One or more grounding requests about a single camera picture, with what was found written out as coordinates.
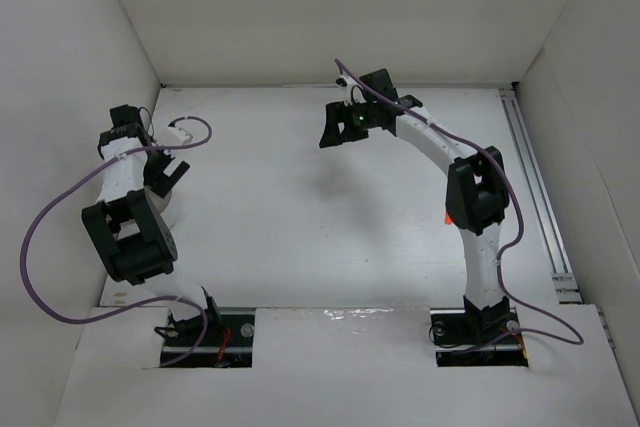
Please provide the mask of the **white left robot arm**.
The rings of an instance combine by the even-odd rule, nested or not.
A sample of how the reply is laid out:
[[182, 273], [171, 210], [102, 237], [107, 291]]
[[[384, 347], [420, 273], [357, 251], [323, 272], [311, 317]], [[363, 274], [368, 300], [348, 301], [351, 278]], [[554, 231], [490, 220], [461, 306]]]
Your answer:
[[190, 164], [157, 148], [140, 108], [125, 104], [109, 114], [112, 126], [98, 143], [106, 166], [101, 190], [81, 213], [97, 254], [113, 281], [169, 298], [168, 325], [156, 329], [161, 337], [186, 340], [201, 333], [202, 316], [193, 315], [184, 300], [204, 310], [207, 332], [217, 335], [224, 323], [213, 297], [176, 270], [178, 249], [171, 226], [177, 214], [171, 199]]

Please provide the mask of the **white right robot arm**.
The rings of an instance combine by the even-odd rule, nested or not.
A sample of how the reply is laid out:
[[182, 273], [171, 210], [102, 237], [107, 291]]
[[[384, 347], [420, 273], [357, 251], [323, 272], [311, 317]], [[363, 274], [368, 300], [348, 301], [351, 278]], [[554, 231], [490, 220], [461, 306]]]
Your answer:
[[483, 343], [510, 315], [497, 276], [501, 224], [509, 194], [498, 173], [499, 150], [484, 152], [454, 139], [412, 95], [400, 96], [387, 70], [354, 79], [342, 72], [341, 101], [326, 105], [319, 145], [336, 147], [368, 138], [380, 128], [431, 160], [446, 176], [445, 211], [459, 229], [466, 264], [460, 312], [432, 312], [432, 335], [441, 346]]

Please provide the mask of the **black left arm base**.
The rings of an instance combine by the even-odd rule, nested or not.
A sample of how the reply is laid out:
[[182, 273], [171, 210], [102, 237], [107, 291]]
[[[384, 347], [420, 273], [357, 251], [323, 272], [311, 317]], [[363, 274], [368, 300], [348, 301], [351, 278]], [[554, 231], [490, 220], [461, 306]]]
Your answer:
[[165, 326], [154, 329], [163, 339], [160, 363], [170, 368], [250, 368], [253, 360], [255, 311], [223, 309], [221, 318], [221, 327], [209, 325], [198, 347], [186, 358], [174, 362], [197, 341], [202, 319], [196, 319], [195, 328], [179, 332], [172, 317], [169, 317]]

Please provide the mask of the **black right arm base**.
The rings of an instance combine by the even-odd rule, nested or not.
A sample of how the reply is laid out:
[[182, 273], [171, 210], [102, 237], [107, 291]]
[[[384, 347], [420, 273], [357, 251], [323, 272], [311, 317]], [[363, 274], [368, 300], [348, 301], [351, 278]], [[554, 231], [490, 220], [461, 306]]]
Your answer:
[[528, 367], [520, 336], [509, 334], [489, 345], [509, 327], [518, 327], [514, 309], [489, 327], [476, 329], [464, 309], [432, 309], [428, 335], [435, 347], [438, 367]]

